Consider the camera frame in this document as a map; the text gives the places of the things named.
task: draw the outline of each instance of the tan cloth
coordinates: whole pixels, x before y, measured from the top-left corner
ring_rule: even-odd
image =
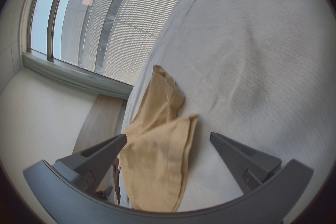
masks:
[[[184,96],[161,67],[153,76],[140,109],[125,130],[127,144],[118,158],[134,209],[175,212],[187,184],[188,155],[198,115],[176,118]]]

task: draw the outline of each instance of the white sheet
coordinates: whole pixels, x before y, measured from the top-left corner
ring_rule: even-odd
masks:
[[[242,195],[209,142],[218,132],[314,169],[289,223],[315,196],[336,158],[336,22],[326,0],[179,0],[128,100],[123,130],[161,65],[200,114],[179,211]]]

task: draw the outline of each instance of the folded beige fabric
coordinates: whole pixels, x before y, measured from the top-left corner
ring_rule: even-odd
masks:
[[[175,212],[188,177],[188,156],[198,115],[176,118],[184,96],[174,79],[154,66],[139,111],[124,133],[118,158],[134,209]]]

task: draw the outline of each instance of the tiled wall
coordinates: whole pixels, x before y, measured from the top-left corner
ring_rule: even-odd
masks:
[[[0,13],[0,94],[22,69],[19,26],[25,0],[7,0]]]

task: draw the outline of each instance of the wooden floor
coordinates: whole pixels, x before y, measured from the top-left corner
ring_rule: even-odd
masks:
[[[84,121],[73,153],[82,151],[114,136],[122,102],[122,99],[98,95]],[[106,175],[96,191],[104,191],[107,187]]]

